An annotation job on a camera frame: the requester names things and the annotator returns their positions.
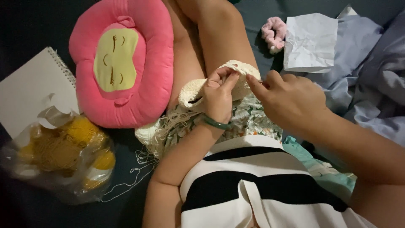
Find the patterned shorts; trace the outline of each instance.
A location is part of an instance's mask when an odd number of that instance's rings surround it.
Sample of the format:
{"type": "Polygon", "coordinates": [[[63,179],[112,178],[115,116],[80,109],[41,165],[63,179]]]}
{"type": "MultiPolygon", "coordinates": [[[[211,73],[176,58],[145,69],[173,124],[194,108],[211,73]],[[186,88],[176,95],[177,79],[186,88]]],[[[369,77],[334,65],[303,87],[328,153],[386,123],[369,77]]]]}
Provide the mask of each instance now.
{"type": "MultiPolygon", "coordinates": [[[[183,107],[178,105],[174,110],[181,108],[183,107]]],[[[176,145],[181,138],[196,127],[199,121],[201,121],[201,114],[191,117],[186,122],[187,124],[179,123],[173,127],[169,131],[165,149],[176,145]]],[[[263,135],[274,138],[281,144],[283,130],[264,114],[262,103],[253,94],[233,102],[230,124],[232,128],[226,130],[216,143],[241,136],[263,135]]]]}

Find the notebook spiral binding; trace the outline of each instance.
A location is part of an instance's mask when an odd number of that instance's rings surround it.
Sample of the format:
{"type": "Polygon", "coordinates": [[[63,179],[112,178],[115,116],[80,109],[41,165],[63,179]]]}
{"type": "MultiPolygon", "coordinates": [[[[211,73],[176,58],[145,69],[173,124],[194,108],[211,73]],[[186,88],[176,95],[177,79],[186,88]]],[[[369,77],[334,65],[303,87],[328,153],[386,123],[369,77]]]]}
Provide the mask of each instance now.
{"type": "Polygon", "coordinates": [[[72,74],[72,72],[69,70],[69,68],[66,66],[66,64],[63,62],[63,60],[60,58],[60,56],[56,53],[55,50],[53,50],[51,47],[47,47],[48,53],[52,56],[52,58],[55,60],[55,62],[58,64],[59,68],[62,70],[62,72],[65,74],[66,78],[69,80],[70,84],[74,88],[76,88],[76,78],[72,74]]]}

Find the leg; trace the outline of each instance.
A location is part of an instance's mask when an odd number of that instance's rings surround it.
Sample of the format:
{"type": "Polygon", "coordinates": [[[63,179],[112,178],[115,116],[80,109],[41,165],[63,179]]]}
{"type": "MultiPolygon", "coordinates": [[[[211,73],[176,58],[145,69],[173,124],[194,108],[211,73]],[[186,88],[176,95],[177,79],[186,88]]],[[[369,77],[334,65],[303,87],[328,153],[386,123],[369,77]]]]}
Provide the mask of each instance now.
{"type": "Polygon", "coordinates": [[[163,0],[173,24],[174,78],[168,109],[178,103],[181,88],[194,79],[205,78],[204,60],[196,25],[181,11],[175,0],[163,0]]]}
{"type": "Polygon", "coordinates": [[[227,0],[177,0],[182,11],[198,25],[206,72],[229,60],[257,68],[242,16],[227,0]]]}

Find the pink pillow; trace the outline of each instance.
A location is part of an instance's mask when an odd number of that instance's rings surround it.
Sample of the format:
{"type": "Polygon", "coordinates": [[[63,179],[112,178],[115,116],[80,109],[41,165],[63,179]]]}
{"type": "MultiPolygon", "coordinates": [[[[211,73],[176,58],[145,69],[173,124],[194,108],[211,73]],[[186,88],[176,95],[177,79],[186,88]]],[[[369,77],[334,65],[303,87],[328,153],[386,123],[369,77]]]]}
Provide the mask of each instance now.
{"type": "Polygon", "coordinates": [[[79,106],[95,124],[138,128],[164,112],[173,84],[173,28],[161,0],[96,3],[77,20],[69,52],[79,106]]]}

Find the yellow patch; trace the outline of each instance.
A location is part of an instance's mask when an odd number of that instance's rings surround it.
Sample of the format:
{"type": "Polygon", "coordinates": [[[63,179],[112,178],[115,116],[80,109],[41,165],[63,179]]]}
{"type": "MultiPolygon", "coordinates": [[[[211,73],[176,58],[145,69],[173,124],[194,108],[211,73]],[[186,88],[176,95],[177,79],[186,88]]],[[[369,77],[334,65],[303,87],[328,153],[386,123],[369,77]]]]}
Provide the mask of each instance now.
{"type": "Polygon", "coordinates": [[[132,62],[139,35],[129,28],[113,28],[98,41],[93,71],[100,88],[106,92],[130,89],[135,84],[132,62]]]}

